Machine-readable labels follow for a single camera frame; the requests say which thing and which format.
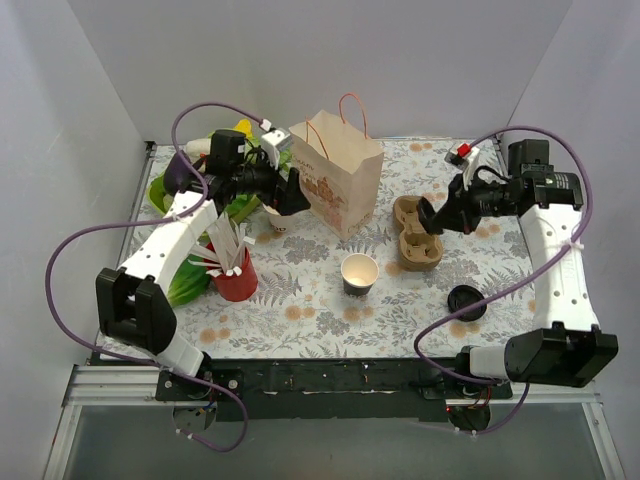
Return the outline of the white paper coffee cup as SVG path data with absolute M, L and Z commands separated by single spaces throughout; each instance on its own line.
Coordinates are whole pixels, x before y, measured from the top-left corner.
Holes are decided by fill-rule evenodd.
M 295 223 L 293 215 L 281 215 L 277 210 L 267 205 L 264 205 L 263 209 L 267 213 L 269 223 L 275 232 L 285 233 L 293 229 Z

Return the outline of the black paper coffee cup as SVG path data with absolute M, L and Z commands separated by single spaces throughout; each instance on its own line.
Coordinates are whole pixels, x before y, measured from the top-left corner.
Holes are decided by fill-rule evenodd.
M 361 297 L 369 293 L 379 276 L 379 266 L 369 255 L 353 253 L 341 263 L 343 289 L 347 295 Z

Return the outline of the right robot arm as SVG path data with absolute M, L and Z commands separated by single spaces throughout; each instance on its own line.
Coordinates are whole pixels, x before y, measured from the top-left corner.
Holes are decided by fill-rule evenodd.
M 470 346 L 458 354 L 454 389 L 471 398 L 499 381 L 584 387 L 618 353 L 616 336 L 601 330 L 585 279 L 579 242 L 589 218 L 585 182 L 554 168 L 546 140 L 510 144 L 508 171 L 491 182 L 480 176 L 486 168 L 477 147 L 453 147 L 445 160 L 460 172 L 440 209 L 419 201 L 420 223 L 429 234 L 469 234 L 484 217 L 517 217 L 536 301 L 533 330 L 502 346 Z

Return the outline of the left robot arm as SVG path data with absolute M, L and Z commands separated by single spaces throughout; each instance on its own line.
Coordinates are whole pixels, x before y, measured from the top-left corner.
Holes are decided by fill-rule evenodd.
M 204 353 L 177 330 L 171 282 L 192 255 L 203 258 L 207 275 L 244 273 L 249 240 L 244 225 L 225 211 L 237 196 L 255 196 L 284 216 L 309 209 L 298 170 L 280 165 L 291 143 L 282 129 L 267 129 L 257 144 L 222 129 L 196 161 L 177 150 L 163 175 L 173 201 L 162 223 L 118 269 L 105 268 L 96 279 L 102 334 L 179 372 L 178 387 L 190 399 L 205 398 L 213 377 L 202 368 Z

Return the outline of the kraft paper takeout bag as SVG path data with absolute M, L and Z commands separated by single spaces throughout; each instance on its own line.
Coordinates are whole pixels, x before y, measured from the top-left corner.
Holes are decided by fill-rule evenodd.
M 325 110 L 289 128 L 292 165 L 311 211 L 339 239 L 349 240 L 373 217 L 384 160 L 381 144 L 340 111 Z

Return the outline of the brown pulp cup carrier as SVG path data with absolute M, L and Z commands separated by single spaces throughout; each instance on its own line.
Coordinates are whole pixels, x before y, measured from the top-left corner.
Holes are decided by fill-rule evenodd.
M 400 231 L 399 262 L 409 271 L 433 270 L 444 253 L 439 237 L 427 234 L 419 221 L 420 200 L 420 196 L 404 195 L 397 197 L 393 205 L 394 224 Z

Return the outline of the toy napa cabbage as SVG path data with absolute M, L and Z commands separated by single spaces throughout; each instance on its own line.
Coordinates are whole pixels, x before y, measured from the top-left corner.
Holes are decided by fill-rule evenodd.
M 191 140 L 185 145 L 185 152 L 190 158 L 200 158 L 209 155 L 211 151 L 211 139 L 209 137 Z

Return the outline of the purple toy eggplant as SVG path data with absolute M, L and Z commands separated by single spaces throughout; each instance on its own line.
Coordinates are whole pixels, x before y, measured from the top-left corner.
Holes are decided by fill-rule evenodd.
M 190 189 L 194 179 L 192 163 L 188 155 L 183 150 L 179 150 L 173 155 L 164 172 L 163 186 L 165 192 L 172 196 L 179 192 L 185 192 Z

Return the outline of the yellow toy pepper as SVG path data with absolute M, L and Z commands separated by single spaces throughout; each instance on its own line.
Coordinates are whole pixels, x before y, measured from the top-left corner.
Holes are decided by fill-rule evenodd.
M 248 140 L 251 140 L 253 138 L 251 122 L 246 118 L 238 121 L 237 124 L 233 127 L 233 130 L 243 133 Z

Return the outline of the green vegetable tray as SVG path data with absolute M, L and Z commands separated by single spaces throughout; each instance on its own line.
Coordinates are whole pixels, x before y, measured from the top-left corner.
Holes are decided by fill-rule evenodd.
M 252 145 L 257 143 L 254 135 L 253 138 L 248 141 Z M 200 158 L 190 158 L 190 160 L 194 163 Z M 163 186 L 163 175 L 164 174 L 160 174 L 156 179 L 151 181 L 151 184 L 147 189 L 147 197 L 156 210 L 162 214 L 166 214 L 173 202 L 173 196 L 165 192 Z M 240 223 L 248 217 L 259 204 L 260 200 L 256 196 L 250 197 L 248 195 L 238 195 L 235 200 L 226 207 L 226 212 L 236 223 Z

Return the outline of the floral patterned table mat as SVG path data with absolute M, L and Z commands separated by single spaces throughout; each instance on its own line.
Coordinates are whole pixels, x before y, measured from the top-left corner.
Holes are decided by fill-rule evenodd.
M 255 244 L 249 251 L 256 292 L 242 302 L 225 300 L 212 278 L 204 294 L 174 307 L 180 332 L 214 358 L 431 357 L 456 354 L 466 345 L 495 346 L 530 330 L 536 309 L 531 287 L 516 289 L 531 265 L 514 218 L 489 218 L 471 235 L 446 233 L 444 254 L 428 272 L 399 262 L 392 205 L 401 195 L 435 204 L 446 196 L 453 169 L 444 157 L 449 139 L 386 139 L 372 220 L 341 241 L 312 213 L 295 216 L 292 230 L 275 232 L 262 208 L 245 221 Z M 353 253 L 371 256 L 379 276 L 369 293 L 343 289 L 341 263 Z M 450 313 L 447 296 L 457 285 L 484 299 Z M 473 322 L 458 316 L 483 305 Z

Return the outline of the red cup holder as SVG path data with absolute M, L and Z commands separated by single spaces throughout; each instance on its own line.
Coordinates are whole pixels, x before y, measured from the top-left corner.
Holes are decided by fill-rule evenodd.
M 214 269 L 209 269 L 208 273 L 212 277 L 215 288 L 225 300 L 231 302 L 245 301 L 256 292 L 258 278 L 248 248 L 245 248 L 244 261 L 240 266 L 240 270 L 240 274 L 214 276 Z

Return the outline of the green toy lettuce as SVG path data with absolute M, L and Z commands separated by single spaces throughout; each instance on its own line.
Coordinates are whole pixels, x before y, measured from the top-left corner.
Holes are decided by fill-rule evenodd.
M 176 271 L 167 293 L 172 307 L 186 305 L 204 294 L 211 276 L 201 257 L 190 255 Z

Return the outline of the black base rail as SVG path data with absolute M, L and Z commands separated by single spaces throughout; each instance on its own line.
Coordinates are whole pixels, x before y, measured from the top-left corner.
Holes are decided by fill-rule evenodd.
M 155 398 L 211 403 L 220 422 L 252 420 L 412 418 L 444 422 L 446 402 L 473 403 L 481 388 L 444 375 L 417 358 L 219 359 L 209 380 L 243 402 L 163 371 Z

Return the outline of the aluminium frame rail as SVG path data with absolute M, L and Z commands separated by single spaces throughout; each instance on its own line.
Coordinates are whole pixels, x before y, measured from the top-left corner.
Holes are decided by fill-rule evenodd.
M 76 366 L 63 406 L 162 405 L 155 399 L 159 370 L 149 366 Z

